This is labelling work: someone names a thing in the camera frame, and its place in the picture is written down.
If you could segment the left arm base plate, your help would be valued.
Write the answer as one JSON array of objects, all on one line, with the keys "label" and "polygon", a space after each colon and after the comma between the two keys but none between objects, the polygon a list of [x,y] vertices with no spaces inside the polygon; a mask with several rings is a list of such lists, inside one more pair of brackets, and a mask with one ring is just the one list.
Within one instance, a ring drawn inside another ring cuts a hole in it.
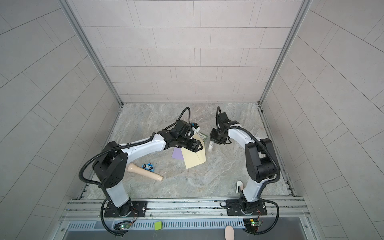
[{"label": "left arm base plate", "polygon": [[117,208],[112,201],[104,208],[104,217],[107,218],[133,218],[144,217],[147,210],[147,201],[128,201]]}]

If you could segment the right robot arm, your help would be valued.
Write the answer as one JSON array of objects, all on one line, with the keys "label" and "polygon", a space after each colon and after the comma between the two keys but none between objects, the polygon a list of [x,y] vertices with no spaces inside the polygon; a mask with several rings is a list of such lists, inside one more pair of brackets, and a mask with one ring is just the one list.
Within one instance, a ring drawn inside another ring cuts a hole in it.
[{"label": "right robot arm", "polygon": [[244,214],[251,214],[260,205],[265,187],[280,180],[280,166],[270,139],[259,139],[244,129],[239,122],[228,118],[217,108],[216,127],[210,134],[211,142],[218,145],[237,142],[245,150],[249,181],[241,190],[239,207]]}]

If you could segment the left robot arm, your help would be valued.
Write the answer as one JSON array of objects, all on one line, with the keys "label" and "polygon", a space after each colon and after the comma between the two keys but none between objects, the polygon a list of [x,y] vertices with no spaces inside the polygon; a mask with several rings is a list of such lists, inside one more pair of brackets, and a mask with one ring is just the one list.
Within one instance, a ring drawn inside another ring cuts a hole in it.
[{"label": "left robot arm", "polygon": [[143,156],[169,148],[184,148],[192,153],[204,149],[201,141],[194,139],[199,132],[197,123],[178,120],[170,130],[152,133],[149,138],[119,145],[112,141],[104,151],[88,160],[79,171],[79,179],[102,189],[106,200],[112,201],[120,216],[126,216],[132,208],[132,200],[125,190],[122,180],[129,164]]}]

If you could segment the yellow envelope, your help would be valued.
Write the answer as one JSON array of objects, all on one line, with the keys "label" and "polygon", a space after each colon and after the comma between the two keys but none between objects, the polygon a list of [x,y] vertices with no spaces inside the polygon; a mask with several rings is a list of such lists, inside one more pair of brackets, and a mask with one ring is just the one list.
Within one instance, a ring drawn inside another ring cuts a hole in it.
[{"label": "yellow envelope", "polygon": [[197,165],[200,165],[206,162],[205,143],[199,139],[197,134],[195,134],[193,138],[201,142],[203,149],[194,153],[185,148],[181,148],[183,157],[184,157],[185,166],[187,169],[193,168]]}]

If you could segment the white glue stick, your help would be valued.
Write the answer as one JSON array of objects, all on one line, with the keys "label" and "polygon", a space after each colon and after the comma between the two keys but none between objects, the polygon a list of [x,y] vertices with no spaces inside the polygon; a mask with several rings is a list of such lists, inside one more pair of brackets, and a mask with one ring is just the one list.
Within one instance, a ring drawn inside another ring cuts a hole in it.
[{"label": "white glue stick", "polygon": [[208,151],[211,152],[213,150],[214,142],[210,141]]}]

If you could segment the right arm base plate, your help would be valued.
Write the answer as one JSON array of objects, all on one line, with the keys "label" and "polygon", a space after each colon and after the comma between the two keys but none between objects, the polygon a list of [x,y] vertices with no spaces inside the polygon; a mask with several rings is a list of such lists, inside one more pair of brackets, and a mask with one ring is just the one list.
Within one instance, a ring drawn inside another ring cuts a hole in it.
[{"label": "right arm base plate", "polygon": [[249,203],[244,198],[225,200],[220,203],[227,210],[228,216],[266,216],[268,214],[265,202],[259,200]]}]

